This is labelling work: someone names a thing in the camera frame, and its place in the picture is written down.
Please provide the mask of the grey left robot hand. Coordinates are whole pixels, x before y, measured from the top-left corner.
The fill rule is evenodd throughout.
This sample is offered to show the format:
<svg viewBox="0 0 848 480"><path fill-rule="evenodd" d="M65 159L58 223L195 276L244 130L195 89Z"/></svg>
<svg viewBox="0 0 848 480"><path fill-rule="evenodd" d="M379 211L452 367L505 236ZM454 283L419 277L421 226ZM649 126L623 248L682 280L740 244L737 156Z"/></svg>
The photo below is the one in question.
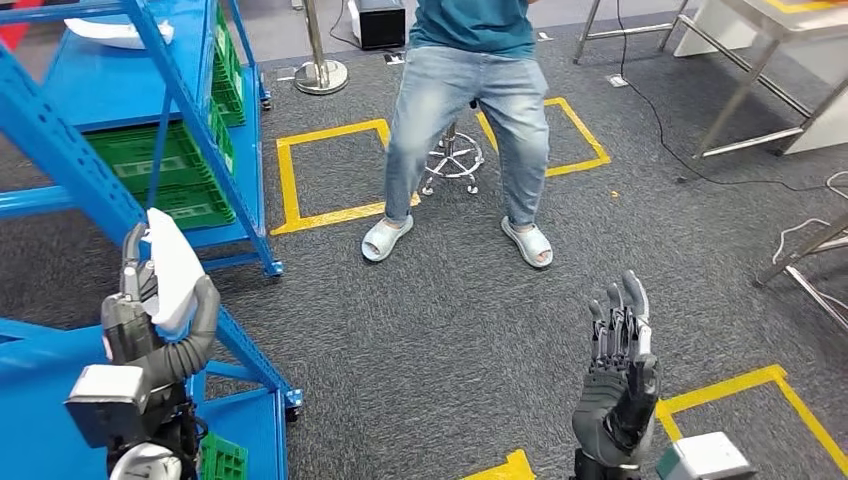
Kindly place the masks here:
<svg viewBox="0 0 848 480"><path fill-rule="evenodd" d="M220 294L174 221L149 214L124 237L119 291L103 300L101 325L111 361L170 383L208 363Z"/></svg>

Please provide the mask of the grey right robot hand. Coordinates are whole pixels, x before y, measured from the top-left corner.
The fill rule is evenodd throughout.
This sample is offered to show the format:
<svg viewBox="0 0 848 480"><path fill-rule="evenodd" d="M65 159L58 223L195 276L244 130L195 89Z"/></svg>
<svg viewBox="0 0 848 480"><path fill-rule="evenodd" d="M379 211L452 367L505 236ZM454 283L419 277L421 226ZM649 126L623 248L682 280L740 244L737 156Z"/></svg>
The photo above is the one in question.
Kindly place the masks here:
<svg viewBox="0 0 848 480"><path fill-rule="evenodd" d="M650 447L661 393L652 352L647 292L631 270L606 287L607 305L593 300L591 356L572 429L577 479L638 479Z"/></svg>

